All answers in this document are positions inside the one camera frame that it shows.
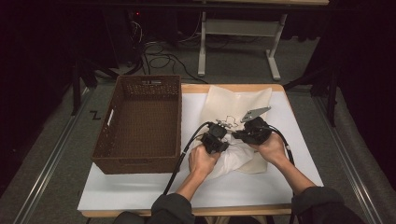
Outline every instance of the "wicker basket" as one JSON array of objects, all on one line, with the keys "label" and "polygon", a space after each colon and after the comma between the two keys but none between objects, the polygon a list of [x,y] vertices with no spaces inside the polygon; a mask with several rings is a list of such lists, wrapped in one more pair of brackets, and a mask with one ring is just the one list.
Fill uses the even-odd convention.
[{"label": "wicker basket", "polygon": [[171,173],[180,132],[180,76],[120,76],[92,161],[107,175]]}]

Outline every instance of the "table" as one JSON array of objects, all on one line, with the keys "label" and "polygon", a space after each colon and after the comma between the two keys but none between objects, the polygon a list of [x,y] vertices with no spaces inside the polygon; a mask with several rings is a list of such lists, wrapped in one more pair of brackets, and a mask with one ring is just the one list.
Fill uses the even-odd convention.
[{"label": "table", "polygon": [[[255,3],[255,4],[288,4],[288,5],[313,5],[326,6],[328,0],[203,0],[206,2],[236,2],[236,3]],[[271,74],[274,80],[280,80],[280,74],[275,61],[276,48],[285,26],[287,14],[282,14],[279,21],[245,21],[245,20],[217,20],[207,19],[206,12],[202,12],[201,19],[201,47],[198,61],[198,76],[205,76],[206,65],[206,34],[212,35],[251,35],[267,36],[273,38],[273,44],[270,49],[265,51],[265,56],[270,66]]]},{"label": "table", "polygon": [[[314,183],[323,185],[282,86],[218,86],[237,92],[272,88],[272,109],[266,115],[267,122],[277,127],[288,139],[296,166]],[[182,148],[200,125],[200,108],[205,102],[209,87],[210,85],[182,85]],[[169,192],[174,192],[188,173],[188,162],[184,160]],[[125,210],[140,216],[150,216],[149,209],[163,193],[170,176],[171,174],[104,175],[93,164],[78,211],[85,217],[116,217]],[[196,216],[286,215],[290,214],[291,197],[292,192],[285,178],[275,166],[269,164],[264,174],[231,172],[204,182],[196,191],[191,204]]]}]

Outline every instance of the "person's right hand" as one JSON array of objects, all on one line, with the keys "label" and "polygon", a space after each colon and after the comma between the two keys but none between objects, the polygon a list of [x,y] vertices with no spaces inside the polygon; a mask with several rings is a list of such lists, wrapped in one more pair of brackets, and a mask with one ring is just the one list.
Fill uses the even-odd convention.
[{"label": "person's right hand", "polygon": [[249,146],[258,150],[266,161],[274,165],[288,159],[282,138],[277,133],[271,133],[270,137],[259,146],[252,144],[249,144]]}]

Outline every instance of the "gray carpet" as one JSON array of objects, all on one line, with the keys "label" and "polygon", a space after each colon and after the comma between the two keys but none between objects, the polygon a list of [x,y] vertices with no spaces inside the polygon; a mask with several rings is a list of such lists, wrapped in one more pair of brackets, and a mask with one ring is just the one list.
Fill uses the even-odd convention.
[{"label": "gray carpet", "polygon": [[[307,62],[317,44],[317,41],[299,43],[295,39],[282,40],[276,52],[276,62],[282,80],[274,82],[269,75],[267,62],[264,60],[263,46],[269,46],[268,39],[255,41],[252,38],[234,38],[223,47],[222,40],[209,41],[207,50],[206,76],[203,78],[208,83],[279,83],[285,84],[299,77],[306,67]],[[179,49],[153,46],[148,49],[148,61],[151,74],[179,74],[184,82],[199,83],[190,80],[186,71],[175,58],[169,59],[158,55],[172,53],[181,60],[187,71],[197,74],[198,47],[194,41],[180,45]],[[100,80],[95,90],[86,94],[86,104],[81,108],[78,118],[71,118],[72,92],[64,96],[64,102],[47,120],[43,132],[35,142],[34,147],[26,157],[21,169],[9,185],[7,191],[0,199],[0,223],[12,223],[17,217],[30,190],[47,162],[52,150],[57,143],[64,127],[69,120],[75,122],[73,131],[65,139],[63,153],[59,155],[59,162],[53,173],[49,174],[48,185],[39,200],[34,204],[34,210],[27,215],[29,223],[86,223],[77,206],[83,191],[88,172],[91,167],[90,154],[95,144],[100,129],[100,120],[93,118],[91,111],[97,111],[97,117],[102,117],[106,112],[107,102],[111,97],[113,82]],[[321,99],[313,99],[308,91],[309,87],[303,86],[288,91],[291,107],[302,130],[304,139],[310,153],[318,167],[319,174],[326,186],[337,189],[345,198],[346,205],[355,211],[368,223],[381,223],[371,215],[378,211],[382,223],[396,223],[396,196],[387,179],[384,177],[369,150],[364,145],[353,119],[347,111],[347,106],[338,92],[336,106],[335,129],[329,129],[326,119],[318,106]],[[367,212],[365,203],[357,196],[356,189],[351,185],[351,179],[346,172],[342,157],[338,151],[337,142],[334,141],[333,132],[339,133],[347,153],[353,160],[361,182],[371,196],[373,208]],[[93,218],[90,223],[111,223],[113,218]],[[287,216],[275,217],[276,223],[288,223]]]}]

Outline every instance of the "white fabric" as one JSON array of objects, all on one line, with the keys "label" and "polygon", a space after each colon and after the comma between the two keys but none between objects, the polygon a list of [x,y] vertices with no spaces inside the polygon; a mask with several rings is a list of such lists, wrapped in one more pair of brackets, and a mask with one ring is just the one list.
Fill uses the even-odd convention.
[{"label": "white fabric", "polygon": [[[244,124],[241,118],[251,109],[267,107],[271,98],[272,89],[252,92],[233,92],[226,89],[211,86],[207,94],[203,110],[201,112],[201,123],[225,120],[231,123],[232,131],[243,130]],[[266,171],[267,162],[255,150],[239,139],[234,139],[230,133],[224,137],[230,146],[221,153],[221,156],[213,172],[206,179],[213,179],[237,170],[246,174],[257,174]]]}]

